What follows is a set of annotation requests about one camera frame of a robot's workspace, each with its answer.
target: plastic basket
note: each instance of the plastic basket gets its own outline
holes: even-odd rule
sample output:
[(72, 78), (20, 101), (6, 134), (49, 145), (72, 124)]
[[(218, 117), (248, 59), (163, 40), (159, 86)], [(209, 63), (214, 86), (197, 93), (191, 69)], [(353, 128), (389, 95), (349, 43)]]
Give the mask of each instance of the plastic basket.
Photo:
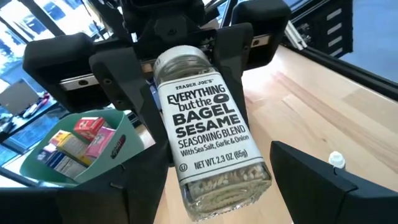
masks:
[[(87, 140), (83, 139), (73, 131), (76, 122), (82, 117), (103, 117), (112, 128), (116, 129), (116, 132), (94, 163), (73, 180), (47, 167), (45, 164), (37, 160), (37, 156), (40, 149), (46, 146), (51, 137), (59, 130), (69, 131), (76, 137), (87, 142)], [(22, 164), (20, 173), (33, 179), (50, 182), (64, 187), (74, 187), (77, 184), (86, 182), (87, 180), (112, 169), (143, 150), (144, 145), (140, 137), (131, 125), (127, 116), (124, 115), (122, 111), (98, 110), (71, 114), (60, 120), (58, 124), (47, 133), (35, 149), (33, 149)]]

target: small box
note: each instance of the small box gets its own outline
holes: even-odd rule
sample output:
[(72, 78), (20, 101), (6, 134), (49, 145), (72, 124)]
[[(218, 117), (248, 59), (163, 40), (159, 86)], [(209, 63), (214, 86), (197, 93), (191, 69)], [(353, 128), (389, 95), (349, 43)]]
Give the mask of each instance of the small box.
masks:
[(76, 123), (75, 128), (73, 128), (74, 132), (80, 134), (85, 139), (92, 141), (97, 135), (100, 128), (104, 126), (108, 128), (109, 125), (105, 121), (104, 118), (100, 117), (85, 117), (80, 118), (80, 120)]
[(86, 170), (86, 167), (74, 161), (61, 151), (51, 152), (46, 149), (41, 149), (37, 159), (51, 169), (71, 179), (74, 179), (77, 175)]
[(88, 145), (78, 139), (72, 133), (59, 130), (49, 141), (57, 147), (57, 150), (65, 152), (72, 159), (81, 162), (85, 166), (90, 166), (92, 161), (85, 156)]
[(116, 130), (111, 128), (101, 127), (94, 140), (88, 146), (86, 150), (86, 156), (96, 159), (101, 155), (108, 142), (112, 139), (113, 134)]

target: light wood surface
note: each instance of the light wood surface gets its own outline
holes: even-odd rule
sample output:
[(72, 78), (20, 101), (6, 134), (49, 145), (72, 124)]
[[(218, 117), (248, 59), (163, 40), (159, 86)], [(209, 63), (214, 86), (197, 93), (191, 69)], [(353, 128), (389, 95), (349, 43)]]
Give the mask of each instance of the light wood surface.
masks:
[[(279, 140), (323, 161), (339, 151), (346, 170), (398, 191), (395, 101), (284, 47), (268, 66), (246, 71), (243, 87), (251, 132), (271, 171), (269, 146)], [(153, 144), (140, 129), (146, 145)], [(169, 170), (154, 223), (193, 223), (174, 168)], [(274, 181), (254, 205), (201, 223), (291, 224), (292, 219)]]

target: black robotic mount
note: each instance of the black robotic mount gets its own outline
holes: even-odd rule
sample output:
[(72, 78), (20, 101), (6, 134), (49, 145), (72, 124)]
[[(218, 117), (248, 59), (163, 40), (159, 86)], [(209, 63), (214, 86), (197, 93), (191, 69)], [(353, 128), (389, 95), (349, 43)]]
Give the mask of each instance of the black robotic mount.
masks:
[[(7, 202), (0, 203), (5, 223), (152, 223), (173, 164), (147, 84), (154, 60), (176, 45), (201, 48), (223, 75), (247, 122), (241, 75), (272, 60), (290, 16), (282, 0), (230, 0), (219, 29), (200, 29), (206, 16), (201, 0), (104, 3), (122, 6), (124, 27), (137, 35), (137, 42), (123, 35), (93, 43), (85, 34), (35, 41), (25, 49), (24, 70), (71, 112), (110, 103), (133, 110), (155, 144), (72, 189), (1, 190), (1, 201)], [(271, 145), (271, 163), (295, 223), (396, 222), (395, 192), (281, 142)]]

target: glass jar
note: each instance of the glass jar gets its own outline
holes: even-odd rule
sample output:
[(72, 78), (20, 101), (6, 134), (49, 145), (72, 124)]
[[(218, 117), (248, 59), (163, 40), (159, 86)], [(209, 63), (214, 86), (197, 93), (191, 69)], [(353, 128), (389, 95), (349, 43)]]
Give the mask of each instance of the glass jar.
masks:
[(154, 65), (164, 123), (193, 221), (254, 203), (271, 175), (222, 76), (198, 48), (177, 46)]

